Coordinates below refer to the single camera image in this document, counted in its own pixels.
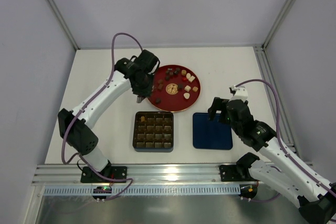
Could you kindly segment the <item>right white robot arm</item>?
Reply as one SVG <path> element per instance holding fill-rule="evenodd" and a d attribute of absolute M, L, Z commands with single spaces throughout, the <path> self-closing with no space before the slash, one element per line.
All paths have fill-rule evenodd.
<path fill-rule="evenodd" d="M 236 163 L 242 176 L 261 181 L 286 197 L 308 223 L 335 221 L 335 184 L 302 161 L 272 127 L 254 119 L 245 87 L 232 86 L 230 92 L 230 99 L 214 98 L 208 118 L 213 120 L 219 112 L 219 122 L 229 124 L 245 145 L 275 165 L 247 153 Z"/>

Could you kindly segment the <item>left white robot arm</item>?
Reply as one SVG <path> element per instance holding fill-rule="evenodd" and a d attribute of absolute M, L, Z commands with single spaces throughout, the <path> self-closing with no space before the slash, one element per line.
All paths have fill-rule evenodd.
<path fill-rule="evenodd" d="M 98 147 L 93 127 L 106 109 L 128 90 L 136 95 L 138 103 L 150 97 L 159 66 L 158 57 L 147 50 L 131 59 L 122 58 L 113 65 L 112 75 L 93 94 L 72 110 L 59 111 L 61 160 L 64 164 L 69 163 L 65 159 L 65 146 L 70 145 L 95 172 L 101 173 L 108 167 L 110 162 Z"/>

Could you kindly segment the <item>metal serving tongs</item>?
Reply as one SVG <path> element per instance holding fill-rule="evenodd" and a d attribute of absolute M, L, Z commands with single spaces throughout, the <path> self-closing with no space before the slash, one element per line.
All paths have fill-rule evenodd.
<path fill-rule="evenodd" d="M 137 96 L 136 102 L 141 103 L 144 100 L 144 97 Z"/>

